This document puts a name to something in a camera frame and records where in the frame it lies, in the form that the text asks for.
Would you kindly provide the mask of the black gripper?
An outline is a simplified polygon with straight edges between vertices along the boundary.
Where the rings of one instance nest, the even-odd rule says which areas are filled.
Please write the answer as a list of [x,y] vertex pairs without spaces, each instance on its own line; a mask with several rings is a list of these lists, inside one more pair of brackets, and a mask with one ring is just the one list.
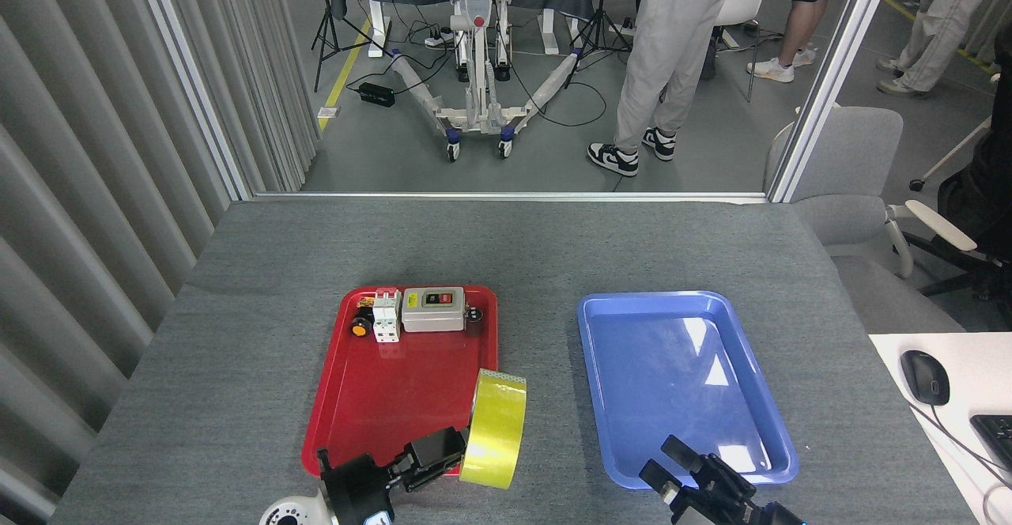
[[406,452],[386,468],[369,453],[337,466],[327,450],[319,450],[319,478],[324,482],[329,506],[338,524],[391,524],[395,512],[390,489],[405,492],[423,488],[459,466],[467,446],[467,431],[447,427],[412,440]]
[[760,507],[749,502],[756,488],[716,454],[701,455],[687,444],[669,435],[662,453],[689,471],[700,490],[710,492],[716,499],[740,504],[701,504],[701,491],[688,488],[674,478],[660,463],[649,459],[640,470],[639,477],[661,496],[671,511],[671,524],[806,524],[783,504],[770,502]]

